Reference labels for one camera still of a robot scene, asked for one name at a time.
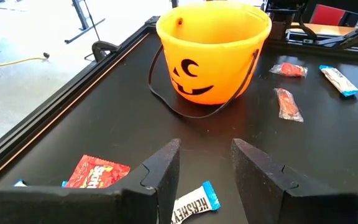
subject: metal frame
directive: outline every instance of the metal frame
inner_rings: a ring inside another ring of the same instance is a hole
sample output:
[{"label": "metal frame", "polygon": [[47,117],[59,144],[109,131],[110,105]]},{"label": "metal frame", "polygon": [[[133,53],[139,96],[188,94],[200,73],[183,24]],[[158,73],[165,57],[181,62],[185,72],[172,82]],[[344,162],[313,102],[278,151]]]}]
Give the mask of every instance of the metal frame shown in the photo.
[{"label": "metal frame", "polygon": [[[88,71],[82,71],[77,74],[74,79],[5,134],[0,139],[0,168],[7,161],[11,160],[12,156],[15,155],[20,148],[28,144],[29,140],[34,138],[40,130],[46,128],[46,125],[56,118],[73,99],[78,97],[82,91],[90,86],[90,83],[98,79],[104,71],[117,62],[120,57],[125,55],[134,44],[144,38],[148,33],[156,32],[155,22],[157,20],[158,17],[149,19],[118,48],[111,50],[110,54],[104,58],[99,58],[99,61]],[[307,39],[307,35],[302,33],[291,33],[288,37],[290,39],[288,42],[267,40],[264,50],[275,48],[284,52],[300,51],[315,55],[337,55],[340,57],[358,58],[358,45],[349,49],[332,49],[305,43],[304,40]],[[318,35],[318,40],[326,40],[332,37],[333,36],[330,35]]]}]

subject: bucket rim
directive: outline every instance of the bucket rim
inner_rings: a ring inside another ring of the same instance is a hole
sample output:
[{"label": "bucket rim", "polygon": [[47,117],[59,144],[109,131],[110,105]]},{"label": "bucket rim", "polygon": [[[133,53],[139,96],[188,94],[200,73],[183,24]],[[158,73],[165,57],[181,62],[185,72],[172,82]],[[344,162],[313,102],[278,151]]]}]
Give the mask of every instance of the bucket rim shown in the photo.
[{"label": "bucket rim", "polygon": [[[168,35],[165,31],[162,30],[162,28],[161,28],[162,19],[169,17],[169,16],[174,16],[175,12],[177,10],[181,10],[183,8],[191,7],[194,5],[202,5],[202,4],[237,4],[238,6],[245,7],[247,10],[252,11],[253,13],[255,13],[256,15],[258,15],[260,17],[266,18],[266,20],[268,22],[268,26],[266,26],[266,28],[261,33],[255,35],[251,38],[248,38],[245,40],[237,40],[237,41],[227,42],[227,43],[219,43],[219,44],[203,44],[203,43],[197,43],[197,42],[190,42],[187,40],[181,40],[181,39],[178,39],[171,35]],[[166,14],[160,16],[155,27],[157,30],[157,34],[160,36],[161,39],[164,38],[164,39],[169,39],[169,40],[175,40],[175,42],[179,42],[179,43],[181,43],[183,45],[187,45],[189,47],[204,47],[204,48],[214,47],[215,48],[215,47],[219,46],[219,47],[225,48],[225,47],[238,47],[240,45],[245,45],[245,44],[253,43],[253,42],[258,43],[261,41],[261,39],[263,39],[263,41],[264,41],[272,29],[272,20],[269,18],[269,16],[264,11],[257,8],[256,6],[253,6],[250,4],[246,4],[243,2],[237,2],[237,1],[206,1],[206,2],[191,3],[191,4],[187,4],[185,6],[179,6],[179,7],[172,9],[171,11],[167,12]]]}]

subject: jack-o'-lantern face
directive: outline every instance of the jack-o'-lantern face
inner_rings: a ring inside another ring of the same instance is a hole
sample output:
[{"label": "jack-o'-lantern face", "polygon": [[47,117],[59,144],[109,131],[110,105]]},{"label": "jack-o'-lantern face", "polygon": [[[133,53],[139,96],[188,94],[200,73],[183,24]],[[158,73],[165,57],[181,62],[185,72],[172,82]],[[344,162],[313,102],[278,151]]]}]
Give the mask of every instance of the jack-o'-lantern face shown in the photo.
[{"label": "jack-o'-lantern face", "polygon": [[[194,66],[197,66],[198,67],[198,64],[193,61],[193,60],[190,60],[190,59],[183,59],[181,61],[181,69],[183,70],[183,73],[185,75],[188,75],[189,77],[193,77],[193,78],[197,78],[197,75],[196,74],[192,74],[190,71],[189,71],[189,66],[190,65],[194,65]],[[178,72],[177,68],[175,67],[173,69],[173,73],[175,75],[177,75],[178,77],[181,77],[180,73]],[[177,85],[178,87],[178,90],[183,93],[183,94],[186,94],[186,95],[201,95],[203,93],[206,93],[207,91],[210,91],[210,89],[212,89],[214,86],[213,85],[210,85],[210,86],[207,86],[207,87],[204,87],[204,88],[197,88],[197,89],[192,89],[191,92],[188,92],[188,91],[185,91],[185,89],[183,88],[183,86],[181,86],[177,81],[175,81],[172,77],[171,77],[172,81]]]}]

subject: red candy wrapper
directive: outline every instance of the red candy wrapper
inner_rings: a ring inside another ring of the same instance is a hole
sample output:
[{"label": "red candy wrapper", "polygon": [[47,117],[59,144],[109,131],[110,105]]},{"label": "red candy wrapper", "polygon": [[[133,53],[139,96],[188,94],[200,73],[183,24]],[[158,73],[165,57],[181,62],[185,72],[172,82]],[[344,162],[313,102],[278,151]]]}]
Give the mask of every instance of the red candy wrapper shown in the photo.
[{"label": "red candy wrapper", "polygon": [[277,94],[278,104],[280,105],[278,117],[303,122],[302,115],[299,112],[292,94],[283,88],[275,88],[274,91]]},{"label": "red candy wrapper", "polygon": [[282,63],[280,65],[274,65],[270,69],[270,72],[283,75],[286,77],[305,77],[308,73],[308,68],[293,65],[291,63]]},{"label": "red candy wrapper", "polygon": [[65,187],[105,188],[125,177],[131,168],[122,164],[84,155]]}]

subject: blue and white candy wrapper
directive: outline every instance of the blue and white candy wrapper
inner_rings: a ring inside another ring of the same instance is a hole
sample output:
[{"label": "blue and white candy wrapper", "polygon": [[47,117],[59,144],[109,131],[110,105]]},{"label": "blue and white candy wrapper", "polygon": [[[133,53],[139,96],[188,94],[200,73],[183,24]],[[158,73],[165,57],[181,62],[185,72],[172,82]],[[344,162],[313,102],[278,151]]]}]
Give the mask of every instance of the blue and white candy wrapper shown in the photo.
[{"label": "blue and white candy wrapper", "polygon": [[214,211],[221,207],[211,182],[206,181],[196,190],[175,200],[172,224],[181,224],[192,214]]},{"label": "blue and white candy wrapper", "polygon": [[18,180],[16,184],[14,184],[15,187],[26,187],[27,185],[24,183],[22,179]]},{"label": "blue and white candy wrapper", "polygon": [[338,69],[328,65],[320,65],[320,70],[344,96],[352,96],[358,93],[358,89]]}]

